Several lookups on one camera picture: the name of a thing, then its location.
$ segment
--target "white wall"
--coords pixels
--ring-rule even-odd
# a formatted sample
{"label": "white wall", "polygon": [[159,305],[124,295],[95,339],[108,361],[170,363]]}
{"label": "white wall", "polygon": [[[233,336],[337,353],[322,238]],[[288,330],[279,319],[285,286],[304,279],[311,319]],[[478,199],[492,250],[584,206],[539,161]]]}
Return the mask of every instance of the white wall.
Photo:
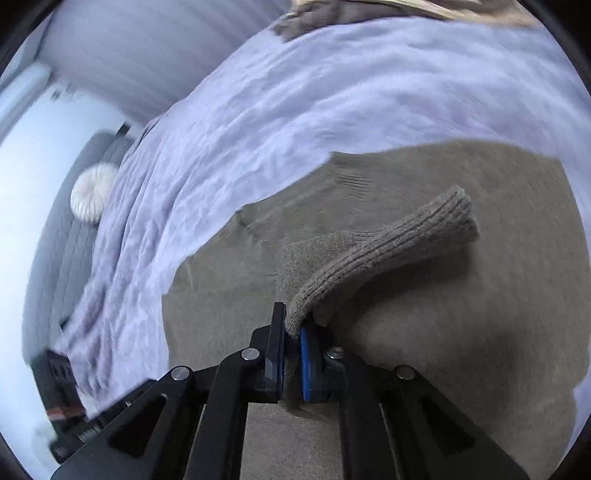
{"label": "white wall", "polygon": [[126,121],[118,109],[85,93],[51,100],[56,89],[64,86],[50,85],[0,145],[0,432],[35,480],[48,479],[57,464],[40,461],[31,447],[35,431],[46,429],[49,422],[21,355],[29,270],[53,199],[72,163],[95,132],[115,132]]}
{"label": "white wall", "polygon": [[14,54],[14,57],[12,57],[12,60],[6,67],[6,70],[4,70],[2,76],[0,76],[0,89],[2,89],[5,84],[7,85],[15,75],[18,75],[33,62],[37,56],[39,45],[41,44],[41,40],[43,39],[43,35],[45,34],[45,30],[49,25],[52,15],[53,13],[50,14],[49,17],[47,17],[43,22],[41,22],[41,24],[27,37],[27,39],[22,43],[21,47]]}

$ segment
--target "gray knit sweater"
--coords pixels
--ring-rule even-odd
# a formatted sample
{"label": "gray knit sweater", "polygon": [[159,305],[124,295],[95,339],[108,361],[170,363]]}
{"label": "gray knit sweater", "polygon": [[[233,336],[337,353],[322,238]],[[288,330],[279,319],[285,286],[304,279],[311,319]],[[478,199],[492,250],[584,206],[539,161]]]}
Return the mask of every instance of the gray knit sweater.
{"label": "gray knit sweater", "polygon": [[[480,237],[468,246],[470,203],[455,185],[478,219]],[[436,249],[406,243],[426,238],[405,225],[426,225],[434,209],[454,228],[427,230],[461,236],[433,235]],[[387,253],[372,263],[376,252]],[[312,310],[370,364],[417,368],[533,480],[545,480],[569,441],[573,388],[587,370],[589,278],[558,161],[451,142],[336,153],[246,205],[179,268],[163,317],[171,364],[205,368],[269,323],[274,301],[289,304],[292,335]],[[243,478],[341,475],[334,409],[317,421],[279,406],[249,408]]]}

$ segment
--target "decorative pillow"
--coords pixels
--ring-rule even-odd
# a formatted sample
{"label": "decorative pillow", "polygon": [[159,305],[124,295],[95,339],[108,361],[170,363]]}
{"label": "decorative pillow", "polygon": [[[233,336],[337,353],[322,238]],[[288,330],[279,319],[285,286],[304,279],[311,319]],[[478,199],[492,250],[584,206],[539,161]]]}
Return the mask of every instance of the decorative pillow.
{"label": "decorative pillow", "polygon": [[99,222],[118,170],[113,164],[97,163],[80,174],[70,196],[70,207],[78,220]]}

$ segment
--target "lavender blanket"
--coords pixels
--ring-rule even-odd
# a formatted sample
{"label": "lavender blanket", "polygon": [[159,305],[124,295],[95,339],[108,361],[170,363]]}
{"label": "lavender blanket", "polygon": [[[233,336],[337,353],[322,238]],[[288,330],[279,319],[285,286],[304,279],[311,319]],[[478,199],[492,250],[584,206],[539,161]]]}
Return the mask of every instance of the lavender blanket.
{"label": "lavender blanket", "polygon": [[[247,41],[124,159],[92,276],[56,345],[99,408],[168,370],[160,297],[232,213],[331,150],[452,138],[558,156],[591,235],[591,100],[544,30],[387,18]],[[575,392],[579,426],[591,411]]]}

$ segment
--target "gray bed frame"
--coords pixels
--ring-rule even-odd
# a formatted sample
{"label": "gray bed frame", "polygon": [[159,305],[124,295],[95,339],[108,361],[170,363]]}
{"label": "gray bed frame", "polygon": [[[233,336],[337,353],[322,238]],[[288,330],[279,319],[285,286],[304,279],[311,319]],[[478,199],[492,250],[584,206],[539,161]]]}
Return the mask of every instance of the gray bed frame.
{"label": "gray bed frame", "polygon": [[72,165],[47,216],[31,266],[22,316],[22,355],[31,361],[56,341],[90,277],[98,227],[77,220],[70,194],[80,174],[96,163],[121,164],[133,140],[99,132]]}

